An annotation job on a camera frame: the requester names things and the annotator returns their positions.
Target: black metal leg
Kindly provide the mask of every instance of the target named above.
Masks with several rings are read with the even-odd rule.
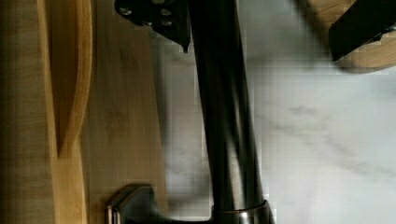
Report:
[[[332,60],[338,61],[360,46],[395,31],[396,1],[358,0],[330,28]]]
[[[235,1],[191,0],[190,13],[215,209],[258,206],[262,185]]]

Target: black stand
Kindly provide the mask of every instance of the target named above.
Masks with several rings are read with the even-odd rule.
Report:
[[[194,223],[273,224],[262,197],[235,1],[190,0],[189,11],[215,203],[212,218]],[[107,207],[108,223],[187,223],[163,217],[153,198],[150,186],[127,187]]]

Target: wooden panel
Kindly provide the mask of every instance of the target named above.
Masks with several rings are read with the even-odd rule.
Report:
[[[105,201],[131,183],[154,185],[166,211],[147,30],[120,21],[111,1],[93,4],[97,15],[83,11],[89,1],[54,1],[0,2],[0,222],[104,223]],[[81,24],[97,24],[97,39]],[[93,50],[81,135],[90,82],[78,74]]]
[[[150,183],[166,211],[163,155],[148,30],[96,2],[96,63],[82,136],[90,223],[104,220],[103,204],[122,187]]]
[[[53,223],[36,1],[0,1],[0,223]]]
[[[328,45],[330,26],[336,22],[356,0],[296,0],[309,15],[325,46]],[[384,35],[378,41],[352,51],[341,59],[339,66],[351,71],[374,71],[396,65],[396,32]]]

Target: metal screw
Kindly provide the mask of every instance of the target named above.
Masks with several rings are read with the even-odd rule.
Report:
[[[171,21],[161,21],[161,24],[164,26],[171,26],[173,23]]]
[[[172,15],[172,12],[169,9],[163,8],[163,9],[161,9],[161,15],[170,16],[170,15]]]
[[[132,10],[128,7],[120,7],[120,14],[122,16],[129,16],[132,14]]]

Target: white marble floor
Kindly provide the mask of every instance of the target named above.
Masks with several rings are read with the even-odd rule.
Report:
[[[396,223],[396,68],[348,74],[291,1],[240,0],[262,184],[278,224]],[[193,47],[152,35],[172,217],[210,216]]]

